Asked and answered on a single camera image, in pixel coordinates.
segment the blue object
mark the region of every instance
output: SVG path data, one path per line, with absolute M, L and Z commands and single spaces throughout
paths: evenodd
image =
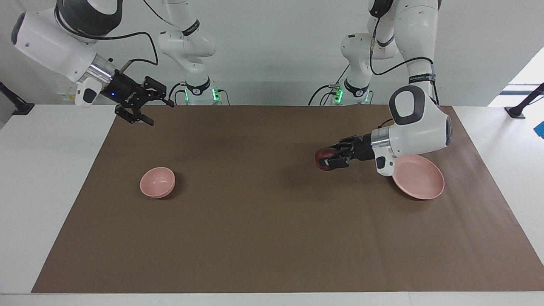
M 535 132 L 542 138 L 544 138 L 544 122 L 542 122 L 541 124 L 539 124 L 536 128 L 535 128 Z

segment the brown paper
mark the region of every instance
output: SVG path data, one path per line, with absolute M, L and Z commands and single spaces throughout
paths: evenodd
M 146 107 L 119 118 L 33 292 L 536 291 L 544 267 L 450 107 L 446 179 L 417 201 L 372 161 L 315 152 L 369 133 L 386 106 Z M 159 166 L 164 200 L 139 191 Z

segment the white wall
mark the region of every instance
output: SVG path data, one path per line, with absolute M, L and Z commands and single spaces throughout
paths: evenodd
M 511 81 L 512 84 L 540 84 L 544 82 L 544 48 Z
M 52 92 L 62 78 L 7 43 L 20 13 L 6 4 L 14 2 L 0 4 L 0 78 L 8 76 L 3 82 L 29 102 L 58 103 Z M 55 0 L 21 2 L 31 11 L 55 4 Z M 160 0 L 149 2 L 166 15 Z M 366 0 L 200 0 L 191 4 L 202 27 L 217 38 L 216 55 L 205 59 L 210 76 L 237 104 L 307 104 L 317 87 L 334 82 L 343 71 L 347 61 L 340 53 L 340 42 L 347 34 L 366 31 L 369 16 Z M 538 31 L 541 7 L 541 0 L 444 1 L 436 47 L 442 104 L 489 104 L 544 46 L 544 35 Z M 156 37 L 170 29 L 140 0 L 125 1 L 123 9 L 123 22 L 112 35 L 147 30 Z M 134 57 L 152 58 L 145 38 L 99 42 L 95 50 L 113 57 L 117 66 Z M 397 56 L 377 63 L 376 70 L 399 61 Z M 182 80 L 179 68 L 163 55 L 159 67 L 136 63 L 127 74 L 137 81 L 150 75 L 168 87 Z M 405 68 L 375 77 L 371 85 L 375 102 L 386 102 L 406 79 Z

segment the black stand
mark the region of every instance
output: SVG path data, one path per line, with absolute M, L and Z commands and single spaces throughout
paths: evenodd
M 15 105 L 17 108 L 16 111 L 13 111 L 12 115 L 27 115 L 30 113 L 32 108 L 34 107 L 33 103 L 26 103 L 25 100 L 21 99 L 18 95 L 16 95 L 13 91 L 9 90 L 2 82 L 0 82 L 0 91 L 8 97 L 8 99 Z
M 530 105 L 531 102 L 533 102 L 543 92 L 544 83 L 540 84 L 540 86 L 535 89 L 528 97 L 526 97 L 520 105 L 516 107 L 505 107 L 504 109 L 506 109 L 508 115 L 510 115 L 514 119 L 525 119 L 525 116 L 523 115 L 523 109 Z

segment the black cable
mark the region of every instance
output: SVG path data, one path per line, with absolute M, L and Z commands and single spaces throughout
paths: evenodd
M 155 11 L 155 10 L 153 9 L 153 7 L 151 7 L 151 5 L 149 5 L 149 3 L 148 3 L 146 0 L 142 0 L 142 1 L 144 1 L 145 5 L 147 5 L 147 7 L 153 12 L 153 14 L 155 14 L 155 16 L 157 16 L 160 20 L 166 22 L 167 24 L 173 26 L 173 24 L 170 23 L 170 21 L 168 21 L 168 20 L 162 18 L 162 17 L 157 13 L 157 11 Z
M 62 21 L 62 18 L 60 17 L 60 13 L 59 13 L 59 8 L 58 7 L 55 7 L 55 10 L 54 10 L 54 13 L 55 13 L 55 17 L 57 18 L 57 21 L 58 23 L 68 32 L 74 34 L 74 35 L 77 35 L 77 36 L 80 36 L 80 37 L 83 37 L 83 38 L 87 38 L 87 39 L 92 39 L 92 40 L 118 40 L 118 39 L 125 39 L 125 38 L 130 38 L 130 37 L 134 37 L 134 36 L 137 36 L 137 35 L 145 35 L 147 36 L 147 38 L 149 38 L 149 41 L 151 43 L 151 46 L 153 47 L 153 52 L 154 52 L 154 55 L 155 55 L 155 62 L 152 62 L 148 59 L 143 59 L 143 58 L 135 58 L 135 59 L 131 59 L 129 62 L 144 62 L 144 63 L 149 63 L 149 64 L 152 64 L 154 66 L 158 66 L 159 65 L 159 56 L 157 54 L 157 48 L 155 48 L 155 43 L 153 42 L 153 38 L 151 37 L 151 35 L 149 35 L 148 32 L 135 32 L 135 33 L 131 33 L 131 34 L 127 34 L 127 35 L 122 35 L 122 36 L 112 36 L 112 37 L 99 37 L 99 36 L 91 36 L 91 35 L 87 35 L 85 33 L 81 33 L 81 32 L 77 32 L 77 31 L 74 31 L 72 30 L 70 27 L 68 27 L 67 25 L 64 24 L 64 22 Z
M 391 121 L 393 121 L 393 118 L 384 121 L 384 123 L 382 123 L 381 125 L 379 125 L 378 128 L 382 128 L 384 125 L 386 125 L 388 122 L 391 122 Z
M 348 70 L 349 68 L 349 64 L 348 66 L 346 66 L 346 68 L 344 69 L 344 72 L 340 75 L 340 77 L 338 78 L 338 80 L 336 80 L 336 83 L 335 84 L 338 84 L 340 82 L 340 80 L 342 79 L 342 77 L 345 75 L 345 72 Z M 331 91 L 329 92 L 329 95 L 332 95 L 332 92 L 334 91 L 334 88 L 331 89 Z
M 535 100 L 535 101 L 529 103 L 529 105 L 533 105 L 533 104 L 537 103 L 538 101 L 542 100 L 543 98 L 544 98 L 544 96 L 540 97 L 540 99 L 538 99 L 538 100 Z
M 174 93 L 174 90 L 176 90 L 176 88 L 178 88 L 179 86 L 184 86 L 184 85 L 182 85 L 182 83 L 176 83 L 176 85 L 174 85 L 172 89 L 170 89 L 170 93 L 168 94 L 168 100 L 172 98 L 172 94 Z
M 225 93 L 225 95 L 227 96 L 227 103 L 230 106 L 231 105 L 231 100 L 228 98 L 228 92 L 225 89 L 218 89 L 217 92 L 218 93 Z
M 332 93 L 326 93 L 323 95 L 323 97 L 321 97 L 321 101 L 319 102 L 319 106 L 325 106 L 327 104 L 327 99 L 325 99 L 325 97 L 328 97 L 328 96 L 332 96 L 334 94 Z
M 381 18 L 378 18 L 378 21 L 376 21 L 376 26 L 374 27 L 374 33 L 372 34 L 372 39 L 375 40 L 376 39 L 376 33 L 378 31 L 378 25 L 380 24 L 380 19 Z M 370 49 L 370 69 L 372 70 L 372 73 L 377 75 L 377 76 L 382 76 L 384 74 L 387 74 L 395 69 L 397 69 L 398 67 L 401 67 L 402 65 L 405 65 L 405 64 L 408 64 L 410 62 L 413 62 L 415 60 L 427 60 L 428 62 L 431 63 L 431 65 L 434 65 L 435 63 L 432 61 L 432 59 L 428 58 L 428 57 L 416 57 L 416 58 L 412 58 L 412 59 L 409 59 L 409 60 L 405 60 L 404 62 L 394 66 L 393 68 L 391 69 L 388 69 L 384 72 L 381 72 L 381 73 L 376 73 L 376 71 L 374 71 L 374 67 L 372 66 L 372 55 L 374 55 L 374 51 L 372 50 L 372 48 Z
M 380 24 L 380 19 L 381 18 L 378 18 L 378 20 L 376 21 L 376 26 L 374 27 L 374 33 L 372 34 L 372 40 L 374 40 L 374 43 L 376 43 L 376 33 L 378 32 L 378 25 Z M 409 60 L 405 60 L 404 62 L 394 66 L 393 68 L 391 69 L 388 69 L 384 72 L 381 72 L 381 73 L 376 73 L 376 71 L 374 71 L 374 67 L 372 66 L 372 56 L 374 55 L 374 51 L 372 50 L 372 47 L 370 48 L 370 70 L 372 71 L 373 74 L 377 75 L 377 76 L 382 76 L 384 74 L 387 74 L 395 69 L 397 69 L 398 67 L 401 67 L 402 65 L 405 65 L 405 64 L 408 64 L 410 62 L 413 62 L 415 60 L 426 60 L 428 61 L 431 65 L 434 65 L 435 63 L 432 61 L 432 59 L 428 58 L 428 57 L 415 57 L 415 58 L 412 58 L 412 59 L 409 59 Z M 440 106 L 440 101 L 438 99 L 438 91 L 436 90 L 436 81 L 431 81 L 432 83 L 432 87 L 434 88 L 434 92 L 435 92 L 435 104 L 436 106 Z
M 178 93 L 185 93 L 185 89 L 181 89 L 181 90 L 178 90 L 176 91 L 176 93 L 174 94 L 174 104 L 177 105 L 177 94 Z
M 310 101 L 308 102 L 308 106 L 312 105 L 313 98 L 315 98 L 320 91 L 322 91 L 323 89 L 328 88 L 328 87 L 329 87 L 328 85 L 323 85 L 323 86 L 319 87 L 319 89 L 316 90 L 316 92 L 313 93 L 312 97 L 310 98 Z
M 438 100 L 438 91 L 436 90 L 436 82 L 435 81 L 431 81 L 432 83 L 432 87 L 434 88 L 435 90 L 435 99 L 436 99 L 436 106 L 440 106 L 440 101 Z
M 374 92 L 371 90 L 368 92 L 368 95 L 372 94 L 372 97 L 370 98 L 370 103 L 368 105 L 372 105 L 372 101 L 374 101 Z

